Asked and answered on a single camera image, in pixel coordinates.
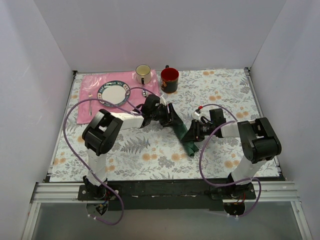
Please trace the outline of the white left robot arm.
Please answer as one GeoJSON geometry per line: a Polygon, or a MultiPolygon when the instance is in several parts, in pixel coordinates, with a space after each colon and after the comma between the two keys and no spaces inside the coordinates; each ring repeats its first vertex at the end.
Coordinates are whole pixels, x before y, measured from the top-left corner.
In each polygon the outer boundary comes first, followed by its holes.
{"type": "Polygon", "coordinates": [[[163,128],[173,128],[179,133],[184,123],[171,103],[165,104],[162,97],[150,94],[145,102],[132,113],[111,113],[105,109],[97,112],[88,124],[82,138],[88,153],[88,174],[83,177],[87,193],[95,200],[106,196],[106,187],[101,182],[107,181],[106,154],[112,149],[121,130],[140,129],[158,121],[163,128]]]}

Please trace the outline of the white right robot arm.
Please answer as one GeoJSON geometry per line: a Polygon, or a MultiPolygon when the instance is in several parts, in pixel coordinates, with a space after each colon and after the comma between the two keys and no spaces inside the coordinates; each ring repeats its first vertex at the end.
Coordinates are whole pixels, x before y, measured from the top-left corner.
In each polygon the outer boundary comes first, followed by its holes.
{"type": "Polygon", "coordinates": [[[260,168],[281,153],[281,143],[266,117],[227,122],[221,108],[211,109],[209,114],[210,120],[193,119],[182,141],[201,142],[206,136],[239,138],[243,151],[240,163],[228,175],[226,183],[212,183],[210,193],[217,199],[243,197],[253,191],[252,180],[260,168]]]}

